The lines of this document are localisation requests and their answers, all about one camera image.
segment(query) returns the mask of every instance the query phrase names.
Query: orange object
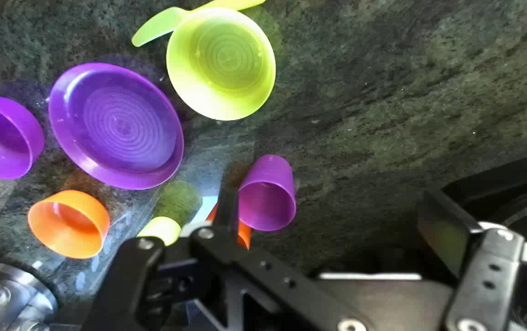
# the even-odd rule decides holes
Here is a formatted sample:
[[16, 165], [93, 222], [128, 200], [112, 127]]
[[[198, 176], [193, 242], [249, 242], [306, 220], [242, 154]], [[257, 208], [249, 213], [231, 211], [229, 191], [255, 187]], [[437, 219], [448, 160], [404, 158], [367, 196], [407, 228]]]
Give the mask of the orange object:
[[49, 250], [88, 259], [99, 253], [110, 228], [108, 209], [82, 191], [58, 191], [27, 211], [31, 233]]
[[[215, 215], [218, 211], [218, 206], [213, 206], [213, 209], [207, 215], [207, 220], [213, 222]], [[244, 224], [242, 220], [238, 222], [238, 244], [244, 246], [246, 250], [249, 250], [249, 239], [251, 239], [251, 228], [248, 228], [248, 224]]]

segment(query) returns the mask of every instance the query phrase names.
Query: gray stone surface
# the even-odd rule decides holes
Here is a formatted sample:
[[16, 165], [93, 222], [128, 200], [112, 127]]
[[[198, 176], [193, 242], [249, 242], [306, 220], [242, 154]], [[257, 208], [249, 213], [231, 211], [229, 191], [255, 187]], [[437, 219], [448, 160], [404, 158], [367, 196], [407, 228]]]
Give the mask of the gray stone surface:
[[[275, 48], [277, 82], [260, 112], [235, 123], [200, 117], [176, 97], [163, 66], [167, 38], [141, 49], [128, 44], [170, 3], [0, 0], [0, 94], [46, 123], [44, 97], [71, 64], [137, 70], [172, 97], [187, 139], [180, 178], [202, 195], [216, 193], [229, 163], [286, 156], [297, 220], [253, 242], [297, 268], [361, 263], [363, 252], [387, 244], [422, 248], [415, 204], [426, 185], [527, 156], [527, 0], [268, 0], [248, 14]], [[29, 202], [73, 173], [46, 134], [46, 156], [0, 208], [0, 226], [11, 228], [3, 235], [24, 237]], [[130, 208], [139, 219], [154, 196], [90, 187], [121, 206], [115, 215]], [[47, 253], [9, 248], [9, 255]]]

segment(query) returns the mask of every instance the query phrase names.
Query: purple cup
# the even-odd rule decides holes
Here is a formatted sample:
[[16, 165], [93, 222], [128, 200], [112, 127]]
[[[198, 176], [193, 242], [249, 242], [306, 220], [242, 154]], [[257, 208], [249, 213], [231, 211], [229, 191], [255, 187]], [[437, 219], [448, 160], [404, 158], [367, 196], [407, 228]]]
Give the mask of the purple cup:
[[44, 149], [36, 117], [20, 103], [0, 97], [0, 180], [24, 176]]
[[79, 64], [57, 79], [47, 103], [58, 145], [93, 178], [150, 189], [178, 171], [181, 123], [143, 75], [106, 62]]
[[292, 165], [279, 154], [260, 156], [238, 191], [240, 220], [257, 231], [277, 231], [295, 219]]

